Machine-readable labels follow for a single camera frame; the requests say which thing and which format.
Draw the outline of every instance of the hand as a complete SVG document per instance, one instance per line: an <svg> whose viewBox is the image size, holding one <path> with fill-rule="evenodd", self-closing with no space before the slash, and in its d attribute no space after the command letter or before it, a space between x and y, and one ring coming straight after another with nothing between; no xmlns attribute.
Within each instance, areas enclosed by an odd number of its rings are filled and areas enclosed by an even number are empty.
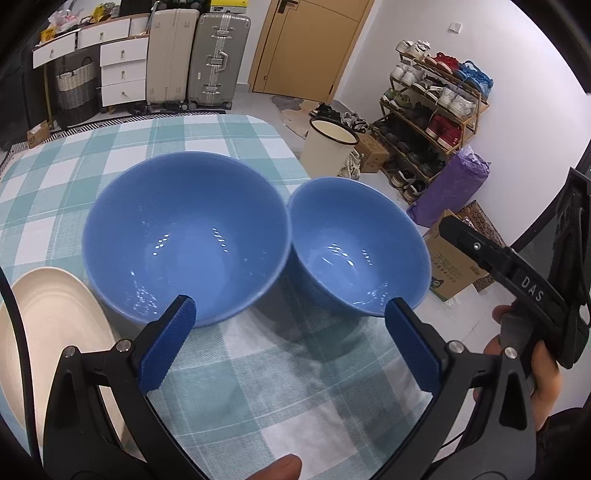
<svg viewBox="0 0 591 480"><path fill-rule="evenodd" d="M492 311L492 317L497 323L501 323L501 317L511 311L510 305L499 305ZM487 355L499 355L501 353L499 336L494 337L484 348ZM562 389L562 375L558 369L556 360L552 358L543 340L534 347L531 356L531 371L538 387L531 396L531 407L534 412L534 425L537 432L543 426L554 407L554 403ZM474 391L474 400L478 393Z"/></svg>
<svg viewBox="0 0 591 480"><path fill-rule="evenodd" d="M298 480L301 460L296 455L285 455L246 480Z"/></svg>

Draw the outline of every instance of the white bucket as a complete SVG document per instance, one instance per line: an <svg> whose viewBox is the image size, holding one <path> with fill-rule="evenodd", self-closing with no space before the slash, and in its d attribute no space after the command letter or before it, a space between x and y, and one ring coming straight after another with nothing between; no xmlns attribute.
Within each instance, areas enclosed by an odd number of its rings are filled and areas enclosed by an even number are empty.
<svg viewBox="0 0 591 480"><path fill-rule="evenodd" d="M336 177L359 137L326 118L313 118L310 126L300 163L311 179Z"/></svg>

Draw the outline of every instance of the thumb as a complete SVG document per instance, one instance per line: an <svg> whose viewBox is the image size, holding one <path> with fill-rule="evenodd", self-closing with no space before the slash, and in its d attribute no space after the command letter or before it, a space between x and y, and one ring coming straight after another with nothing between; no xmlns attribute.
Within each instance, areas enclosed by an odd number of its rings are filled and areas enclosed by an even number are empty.
<svg viewBox="0 0 591 480"><path fill-rule="evenodd" d="M248 477L247 480L298 480L300 472L300 458L289 454Z"/></svg>

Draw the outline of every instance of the beige suitcase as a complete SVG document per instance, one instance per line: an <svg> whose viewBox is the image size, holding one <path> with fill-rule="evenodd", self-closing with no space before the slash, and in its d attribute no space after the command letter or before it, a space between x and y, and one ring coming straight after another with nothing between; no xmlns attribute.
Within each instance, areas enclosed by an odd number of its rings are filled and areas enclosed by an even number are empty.
<svg viewBox="0 0 591 480"><path fill-rule="evenodd" d="M154 13L148 43L146 101L183 102L195 27L199 12L193 9Z"/></svg>

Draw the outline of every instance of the rug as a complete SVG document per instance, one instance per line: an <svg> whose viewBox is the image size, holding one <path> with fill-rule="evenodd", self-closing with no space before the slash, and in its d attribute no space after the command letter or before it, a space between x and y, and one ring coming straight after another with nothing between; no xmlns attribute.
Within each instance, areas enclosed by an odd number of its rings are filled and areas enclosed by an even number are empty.
<svg viewBox="0 0 591 480"><path fill-rule="evenodd" d="M306 138L310 129L310 112L315 110L319 103L283 95L273 95L271 102L279 110L279 116L285 126L296 135Z"/></svg>

